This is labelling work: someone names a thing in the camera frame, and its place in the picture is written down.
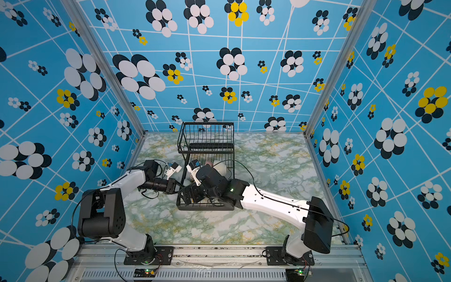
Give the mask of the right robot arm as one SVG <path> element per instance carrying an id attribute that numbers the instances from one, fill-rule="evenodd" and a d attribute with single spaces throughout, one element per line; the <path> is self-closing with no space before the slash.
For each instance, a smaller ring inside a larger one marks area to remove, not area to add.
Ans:
<path id="1" fill-rule="evenodd" d="M 297 200 L 276 195 L 240 179 L 227 179 L 208 164 L 188 164 L 186 172 L 193 183 L 179 191 L 181 210 L 255 210 L 297 228 L 294 235 L 285 237 L 281 248 L 264 250 L 269 264 L 312 266 L 313 252 L 330 253 L 334 218 L 319 197 Z"/>

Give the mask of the plain white bowl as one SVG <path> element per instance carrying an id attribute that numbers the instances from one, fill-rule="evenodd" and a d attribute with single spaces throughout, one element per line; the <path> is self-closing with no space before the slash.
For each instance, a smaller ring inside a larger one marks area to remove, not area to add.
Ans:
<path id="1" fill-rule="evenodd" d="M 216 169 L 220 175 L 224 177 L 227 176 L 228 168 L 224 162 L 219 160 L 214 161 L 213 168 Z"/>

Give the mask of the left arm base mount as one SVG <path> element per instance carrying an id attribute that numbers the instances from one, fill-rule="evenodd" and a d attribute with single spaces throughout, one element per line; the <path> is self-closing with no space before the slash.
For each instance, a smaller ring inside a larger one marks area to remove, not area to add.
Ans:
<path id="1" fill-rule="evenodd" d="M 173 246 L 156 246 L 150 251 L 127 251 L 124 265 L 131 266 L 168 266 L 171 265 L 174 252 Z"/>

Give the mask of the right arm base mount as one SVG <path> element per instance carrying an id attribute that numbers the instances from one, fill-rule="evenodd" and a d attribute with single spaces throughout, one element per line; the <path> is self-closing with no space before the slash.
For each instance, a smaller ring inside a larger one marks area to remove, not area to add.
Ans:
<path id="1" fill-rule="evenodd" d="M 262 255 L 266 258 L 268 266 L 314 266 L 312 251 L 300 258 L 289 255 L 281 246 L 267 246 Z"/>

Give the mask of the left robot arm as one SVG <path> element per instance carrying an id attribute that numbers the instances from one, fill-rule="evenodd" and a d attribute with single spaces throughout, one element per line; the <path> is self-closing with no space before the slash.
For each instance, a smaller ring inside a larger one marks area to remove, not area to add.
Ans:
<path id="1" fill-rule="evenodd" d="M 110 184 L 84 192 L 79 204 L 79 235 L 117 244 L 126 254 L 125 265 L 170 265 L 174 248 L 156 247 L 151 235 L 128 224 L 123 204 L 124 198 L 135 190 L 167 195 L 179 191 L 181 183 L 171 177 L 162 178 L 158 166 L 156 161 L 147 160 Z"/>

